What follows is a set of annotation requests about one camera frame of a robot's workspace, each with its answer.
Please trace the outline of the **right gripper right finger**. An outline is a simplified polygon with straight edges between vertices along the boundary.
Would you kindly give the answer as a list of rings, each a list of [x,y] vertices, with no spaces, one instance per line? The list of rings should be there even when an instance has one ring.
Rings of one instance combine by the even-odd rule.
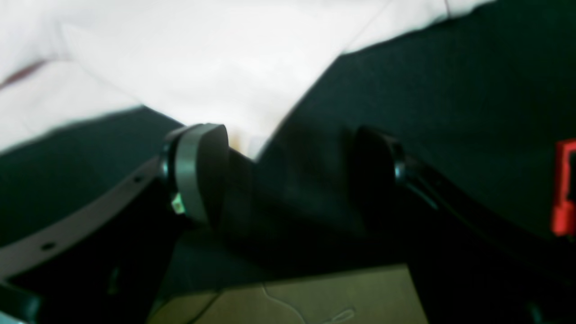
[[[575,244],[542,238],[362,126],[353,199],[369,232],[401,248],[431,324],[573,324]]]

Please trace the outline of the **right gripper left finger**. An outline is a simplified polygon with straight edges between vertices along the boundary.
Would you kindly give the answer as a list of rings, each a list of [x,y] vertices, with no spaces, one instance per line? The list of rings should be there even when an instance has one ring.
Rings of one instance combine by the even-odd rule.
[[[177,129],[109,192],[2,247],[1,322],[146,322],[181,234],[218,225],[228,164],[224,125]]]

